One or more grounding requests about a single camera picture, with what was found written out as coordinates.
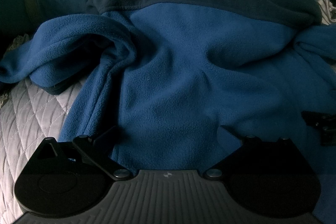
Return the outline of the blue fleece jacket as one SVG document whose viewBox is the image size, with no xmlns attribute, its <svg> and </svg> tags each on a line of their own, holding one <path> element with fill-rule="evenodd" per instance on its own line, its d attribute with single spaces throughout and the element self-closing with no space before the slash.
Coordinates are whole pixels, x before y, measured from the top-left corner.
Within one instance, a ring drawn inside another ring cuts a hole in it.
<svg viewBox="0 0 336 224">
<path fill-rule="evenodd" d="M 84 80 L 55 139 L 89 136 L 132 178 L 14 223 L 335 223 L 335 25 L 315 0 L 89 0 L 3 56 L 1 92 L 24 79 Z M 321 183 L 312 213 L 263 217 L 202 177 L 247 135 L 292 140 Z"/>
</svg>

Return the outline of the grey quilted bedspread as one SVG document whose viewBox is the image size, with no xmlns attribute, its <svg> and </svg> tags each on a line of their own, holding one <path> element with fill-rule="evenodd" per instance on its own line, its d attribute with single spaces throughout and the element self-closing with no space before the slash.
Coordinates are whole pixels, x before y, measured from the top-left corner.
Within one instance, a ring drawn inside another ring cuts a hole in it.
<svg viewBox="0 0 336 224">
<path fill-rule="evenodd" d="M 1 106 L 1 223 L 22 215 L 14 184 L 28 159 L 45 137 L 57 138 L 85 81 L 58 96 L 50 95 L 30 79 L 19 82 Z"/>
</svg>

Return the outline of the grey white patterned cloth pile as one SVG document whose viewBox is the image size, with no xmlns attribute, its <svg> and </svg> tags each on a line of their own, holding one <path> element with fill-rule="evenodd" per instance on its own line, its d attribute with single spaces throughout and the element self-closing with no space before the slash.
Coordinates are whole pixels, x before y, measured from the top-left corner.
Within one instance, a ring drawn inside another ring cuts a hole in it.
<svg viewBox="0 0 336 224">
<path fill-rule="evenodd" d="M 322 23 L 325 25 L 335 24 L 335 6 L 331 0 L 317 0 L 322 14 Z"/>
</svg>

